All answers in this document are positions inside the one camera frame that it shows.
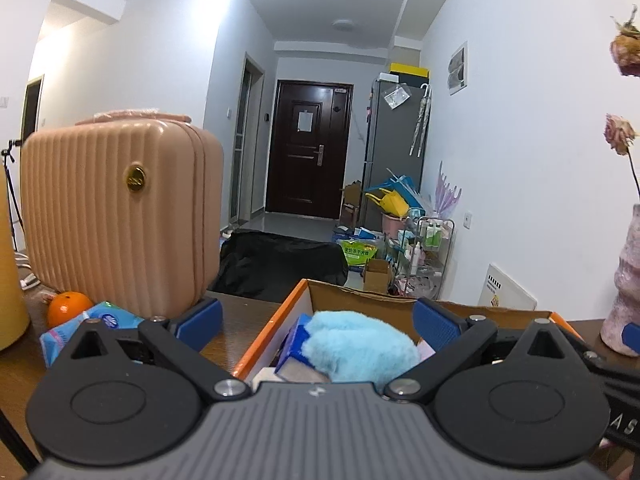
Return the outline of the light blue plush toy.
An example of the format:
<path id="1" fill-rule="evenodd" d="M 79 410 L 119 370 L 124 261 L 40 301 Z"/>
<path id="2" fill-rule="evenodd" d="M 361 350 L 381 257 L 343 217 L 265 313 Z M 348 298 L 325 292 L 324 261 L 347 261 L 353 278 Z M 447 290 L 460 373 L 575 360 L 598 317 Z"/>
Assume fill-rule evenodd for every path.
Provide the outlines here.
<path id="1" fill-rule="evenodd" d="M 420 363 L 407 334 L 358 312 L 318 311 L 305 330 L 302 355 L 330 382 L 370 382 L 381 391 Z"/>

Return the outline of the pink textured vase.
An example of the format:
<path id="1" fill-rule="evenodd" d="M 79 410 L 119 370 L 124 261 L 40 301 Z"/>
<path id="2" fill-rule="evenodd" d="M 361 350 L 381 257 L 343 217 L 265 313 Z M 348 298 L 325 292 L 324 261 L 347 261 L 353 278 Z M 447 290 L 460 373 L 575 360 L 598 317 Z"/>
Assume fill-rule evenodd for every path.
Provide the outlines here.
<path id="1" fill-rule="evenodd" d="M 629 324 L 639 323 L 639 204 L 634 205 L 625 245 L 620 252 L 620 263 L 614 273 L 617 294 L 613 307 L 600 329 L 600 337 L 608 348 L 630 358 L 639 353 L 623 343 L 623 329 Z"/>

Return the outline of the blue tissue box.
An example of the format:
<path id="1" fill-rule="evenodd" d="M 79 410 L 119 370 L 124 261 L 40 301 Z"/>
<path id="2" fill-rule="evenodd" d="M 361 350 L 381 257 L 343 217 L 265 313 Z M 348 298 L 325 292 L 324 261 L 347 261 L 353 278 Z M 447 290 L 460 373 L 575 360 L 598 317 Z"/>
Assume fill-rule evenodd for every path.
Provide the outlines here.
<path id="1" fill-rule="evenodd" d="M 326 375 L 318 372 L 303 355 L 303 344 L 309 334 L 306 325 L 311 321 L 308 314 L 299 315 L 297 321 L 288 331 L 274 374 L 285 382 L 308 382 L 308 384 L 324 384 L 329 381 Z"/>

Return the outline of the orange fruit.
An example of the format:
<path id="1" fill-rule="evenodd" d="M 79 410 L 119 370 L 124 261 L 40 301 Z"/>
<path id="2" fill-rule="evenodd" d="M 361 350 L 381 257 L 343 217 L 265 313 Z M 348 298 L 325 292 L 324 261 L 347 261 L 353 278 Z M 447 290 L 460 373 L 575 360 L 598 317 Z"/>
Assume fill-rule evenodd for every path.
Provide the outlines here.
<path id="1" fill-rule="evenodd" d="M 76 318 L 94 306 L 94 302 L 82 292 L 61 292 L 48 305 L 47 323 L 50 328 Z"/>

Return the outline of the blue tissue pack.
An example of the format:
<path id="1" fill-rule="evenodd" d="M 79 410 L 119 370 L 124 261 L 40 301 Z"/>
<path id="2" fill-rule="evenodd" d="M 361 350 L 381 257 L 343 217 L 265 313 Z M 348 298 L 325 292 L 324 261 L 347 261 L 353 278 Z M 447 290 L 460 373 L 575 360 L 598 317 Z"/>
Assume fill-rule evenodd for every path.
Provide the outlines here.
<path id="1" fill-rule="evenodd" d="M 99 320 L 111 330 L 131 330 L 136 328 L 143 318 L 127 310 L 103 301 L 81 312 L 69 321 L 53 327 L 39 338 L 44 365 L 49 368 L 85 320 Z"/>

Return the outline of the green snack bag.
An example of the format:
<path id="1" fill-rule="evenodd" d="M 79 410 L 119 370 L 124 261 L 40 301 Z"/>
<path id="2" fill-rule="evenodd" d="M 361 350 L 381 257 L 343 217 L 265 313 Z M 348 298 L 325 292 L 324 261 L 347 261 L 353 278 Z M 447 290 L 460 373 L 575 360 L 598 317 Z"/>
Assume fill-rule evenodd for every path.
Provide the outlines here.
<path id="1" fill-rule="evenodd" d="M 376 245 L 368 240 L 339 240 L 337 245 L 341 247 L 350 268 L 362 268 L 378 252 Z"/>

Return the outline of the red cardboard box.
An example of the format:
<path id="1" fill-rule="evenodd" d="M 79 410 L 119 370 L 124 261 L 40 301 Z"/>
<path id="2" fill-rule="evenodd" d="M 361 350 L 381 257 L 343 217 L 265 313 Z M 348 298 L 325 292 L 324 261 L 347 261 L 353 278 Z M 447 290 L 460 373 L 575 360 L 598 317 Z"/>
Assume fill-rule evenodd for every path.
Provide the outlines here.
<path id="1" fill-rule="evenodd" d="M 303 313 L 312 315 L 317 311 L 355 311 L 371 318 L 379 318 L 407 334 L 413 341 L 418 341 L 420 335 L 412 322 L 415 302 L 414 298 L 384 296 L 314 280 L 300 281 L 262 326 L 242 358 L 235 364 L 232 375 L 250 382 L 262 368 L 271 363 L 288 330 Z M 460 318 L 467 318 L 472 314 L 484 315 L 501 328 L 522 330 L 534 318 L 548 318 L 571 334 L 576 333 L 576 330 L 555 312 L 470 307 L 449 301 L 443 301 L 441 305 Z"/>

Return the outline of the pink ribbed suitcase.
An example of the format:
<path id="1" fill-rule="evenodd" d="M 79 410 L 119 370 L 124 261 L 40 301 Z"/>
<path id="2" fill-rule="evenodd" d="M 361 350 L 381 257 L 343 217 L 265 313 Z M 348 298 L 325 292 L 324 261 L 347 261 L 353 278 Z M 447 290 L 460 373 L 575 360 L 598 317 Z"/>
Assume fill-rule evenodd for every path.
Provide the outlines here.
<path id="1" fill-rule="evenodd" d="M 219 269 L 224 151 L 189 117 L 105 115 L 33 133 L 21 203 L 35 276 L 142 318 L 176 318 Z"/>

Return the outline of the yellow watering can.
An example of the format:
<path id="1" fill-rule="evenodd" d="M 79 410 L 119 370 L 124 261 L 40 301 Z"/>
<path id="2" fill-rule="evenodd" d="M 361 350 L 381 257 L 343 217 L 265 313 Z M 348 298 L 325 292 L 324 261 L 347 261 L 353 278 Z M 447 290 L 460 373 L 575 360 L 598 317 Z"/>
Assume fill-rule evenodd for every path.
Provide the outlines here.
<path id="1" fill-rule="evenodd" d="M 380 192 L 383 194 L 382 197 L 378 197 L 373 193 L 367 193 L 366 197 L 389 216 L 405 218 L 409 212 L 409 205 L 402 196 L 397 191 L 390 191 L 385 188 L 380 188 Z"/>

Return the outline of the yellow thermos jug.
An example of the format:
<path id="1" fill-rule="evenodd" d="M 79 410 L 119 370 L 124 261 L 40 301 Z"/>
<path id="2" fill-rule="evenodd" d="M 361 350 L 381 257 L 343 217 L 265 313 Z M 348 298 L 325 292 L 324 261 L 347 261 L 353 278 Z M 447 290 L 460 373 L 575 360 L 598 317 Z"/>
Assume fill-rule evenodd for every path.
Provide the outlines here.
<path id="1" fill-rule="evenodd" d="M 26 332 L 30 317 L 18 278 L 12 244 L 6 178 L 1 176 L 0 203 L 0 350 L 12 346 Z"/>

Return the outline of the grey refrigerator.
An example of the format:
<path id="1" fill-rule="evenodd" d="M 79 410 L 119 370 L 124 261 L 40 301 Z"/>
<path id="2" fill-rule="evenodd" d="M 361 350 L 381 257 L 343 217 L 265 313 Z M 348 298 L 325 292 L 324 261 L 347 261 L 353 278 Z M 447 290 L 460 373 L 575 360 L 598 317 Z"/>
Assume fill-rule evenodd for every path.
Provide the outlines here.
<path id="1" fill-rule="evenodd" d="M 380 196 L 376 189 L 392 177 L 391 172 L 397 177 L 410 177 L 416 186 L 421 185 L 423 160 L 418 157 L 418 148 L 414 148 L 412 156 L 409 152 L 424 90 L 403 84 L 408 99 L 393 108 L 385 96 L 396 87 L 397 84 L 384 80 L 376 80 L 371 87 L 358 223 L 372 231 L 382 230 L 382 211 L 367 198 L 367 193 Z"/>

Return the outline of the dark brown door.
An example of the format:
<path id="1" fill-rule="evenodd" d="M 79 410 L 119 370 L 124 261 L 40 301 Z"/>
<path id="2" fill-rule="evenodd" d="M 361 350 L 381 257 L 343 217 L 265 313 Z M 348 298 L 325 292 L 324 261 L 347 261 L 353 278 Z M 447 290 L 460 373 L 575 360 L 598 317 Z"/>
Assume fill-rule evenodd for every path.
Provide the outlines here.
<path id="1" fill-rule="evenodd" d="M 350 118 L 350 84 L 278 81 L 266 211 L 320 219 L 338 218 Z"/>

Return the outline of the yellow box on fridge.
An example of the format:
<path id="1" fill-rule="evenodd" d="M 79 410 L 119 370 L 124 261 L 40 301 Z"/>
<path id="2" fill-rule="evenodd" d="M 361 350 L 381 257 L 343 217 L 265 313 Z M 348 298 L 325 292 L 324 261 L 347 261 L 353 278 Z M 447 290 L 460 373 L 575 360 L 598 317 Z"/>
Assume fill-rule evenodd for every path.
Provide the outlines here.
<path id="1" fill-rule="evenodd" d="M 401 64 L 401 63 L 390 63 L 390 67 L 388 68 L 391 73 L 394 74 L 403 74 L 416 76 L 421 78 L 428 78 L 430 76 L 430 71 L 427 68 Z"/>

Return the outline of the dried pink roses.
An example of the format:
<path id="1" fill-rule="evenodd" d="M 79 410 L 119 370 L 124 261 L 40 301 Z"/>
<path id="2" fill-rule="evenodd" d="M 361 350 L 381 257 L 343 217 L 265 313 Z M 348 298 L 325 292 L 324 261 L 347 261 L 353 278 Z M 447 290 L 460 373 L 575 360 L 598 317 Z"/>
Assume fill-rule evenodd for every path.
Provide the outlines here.
<path id="1" fill-rule="evenodd" d="M 608 45 L 608 53 L 620 76 L 620 104 L 615 112 L 606 114 L 604 138 L 608 147 L 618 156 L 627 159 L 632 182 L 639 193 L 639 173 L 634 162 L 634 144 L 639 140 L 639 126 L 629 118 L 631 101 L 639 99 L 639 6 L 631 6 L 628 18 L 619 20 L 612 16 L 615 35 Z"/>

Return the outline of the wall electrical panel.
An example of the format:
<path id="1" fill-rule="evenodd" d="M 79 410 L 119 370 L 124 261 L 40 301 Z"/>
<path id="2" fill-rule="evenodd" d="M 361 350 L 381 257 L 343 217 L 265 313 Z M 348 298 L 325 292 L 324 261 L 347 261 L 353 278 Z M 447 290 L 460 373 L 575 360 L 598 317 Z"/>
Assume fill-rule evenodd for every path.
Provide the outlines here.
<path id="1" fill-rule="evenodd" d="M 468 85 L 468 44 L 454 51 L 448 63 L 447 86 L 450 96 Z"/>

